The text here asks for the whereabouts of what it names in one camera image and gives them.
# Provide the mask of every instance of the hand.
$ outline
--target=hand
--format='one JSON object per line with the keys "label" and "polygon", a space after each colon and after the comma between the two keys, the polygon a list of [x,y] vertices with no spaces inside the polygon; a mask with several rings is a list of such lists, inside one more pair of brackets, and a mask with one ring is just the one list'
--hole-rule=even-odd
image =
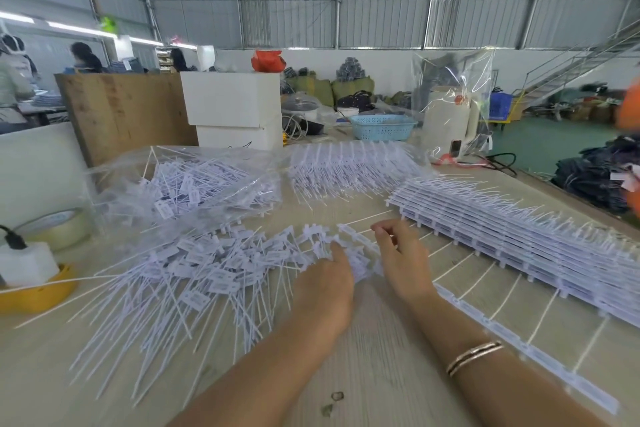
{"label": "hand", "polygon": [[333,260],[321,259],[294,283],[292,317],[320,327],[334,340],[349,327],[353,313],[353,273],[344,250],[331,244]]}
{"label": "hand", "polygon": [[402,220],[378,221],[371,229],[380,246],[385,277],[396,294],[411,305],[435,293],[429,272],[429,252],[415,230]]}

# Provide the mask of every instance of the bracelet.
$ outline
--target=bracelet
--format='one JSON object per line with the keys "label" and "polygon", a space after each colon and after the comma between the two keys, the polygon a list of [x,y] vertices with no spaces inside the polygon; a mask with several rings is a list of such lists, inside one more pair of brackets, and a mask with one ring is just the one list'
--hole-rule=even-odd
{"label": "bracelet", "polygon": [[480,346],[476,346],[475,348],[471,348],[466,353],[461,354],[458,358],[451,362],[451,364],[447,368],[447,375],[453,377],[453,375],[455,375],[458,370],[467,363],[471,363],[478,358],[482,358],[484,355],[488,355],[493,351],[501,350],[503,347],[504,346],[500,341],[492,341],[481,344]]}

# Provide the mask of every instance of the tape roll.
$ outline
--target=tape roll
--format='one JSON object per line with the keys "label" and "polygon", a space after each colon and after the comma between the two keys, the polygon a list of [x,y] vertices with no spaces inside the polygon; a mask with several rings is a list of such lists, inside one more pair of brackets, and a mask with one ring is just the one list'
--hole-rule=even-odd
{"label": "tape roll", "polygon": [[78,243],[89,235],[91,227],[84,210],[73,208],[28,221],[15,231],[27,241],[44,241],[56,251]]}

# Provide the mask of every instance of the ceiling light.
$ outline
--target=ceiling light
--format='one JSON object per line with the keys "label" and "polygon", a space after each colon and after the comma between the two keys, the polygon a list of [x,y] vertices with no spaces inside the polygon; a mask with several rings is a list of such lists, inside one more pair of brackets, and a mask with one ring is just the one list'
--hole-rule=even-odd
{"label": "ceiling light", "polygon": [[101,35],[103,37],[110,37],[112,39],[118,38],[118,36],[115,34],[101,31],[101,30],[96,30],[96,29],[87,29],[85,27],[69,26],[67,24],[60,24],[59,22],[51,22],[51,21],[47,21],[47,24],[49,24],[49,26],[51,27],[55,27],[56,29],[64,29],[64,30],[69,30],[73,32],[81,32],[83,34]]}
{"label": "ceiling light", "polygon": [[10,14],[9,12],[0,12],[0,19],[10,19],[12,21],[28,22],[29,24],[34,24],[33,19],[31,19],[30,17],[20,16],[18,14]]}
{"label": "ceiling light", "polygon": [[172,46],[178,46],[179,48],[193,49],[193,50],[198,49],[198,47],[194,46],[193,44],[183,44],[181,42],[178,42],[177,44],[172,44]]}
{"label": "ceiling light", "polygon": [[140,39],[139,37],[130,37],[131,42],[138,42],[139,44],[151,44],[152,46],[164,46],[164,42],[151,41],[150,39]]}

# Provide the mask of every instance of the blue plastic basket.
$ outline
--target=blue plastic basket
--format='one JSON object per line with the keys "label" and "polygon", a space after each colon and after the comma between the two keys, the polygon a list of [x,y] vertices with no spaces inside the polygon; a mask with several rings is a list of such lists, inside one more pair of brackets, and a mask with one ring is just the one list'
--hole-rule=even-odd
{"label": "blue plastic basket", "polygon": [[405,115],[356,115],[349,121],[359,140],[407,140],[418,124]]}
{"label": "blue plastic basket", "polygon": [[513,95],[509,93],[492,93],[489,98],[489,120],[507,120],[511,110]]}

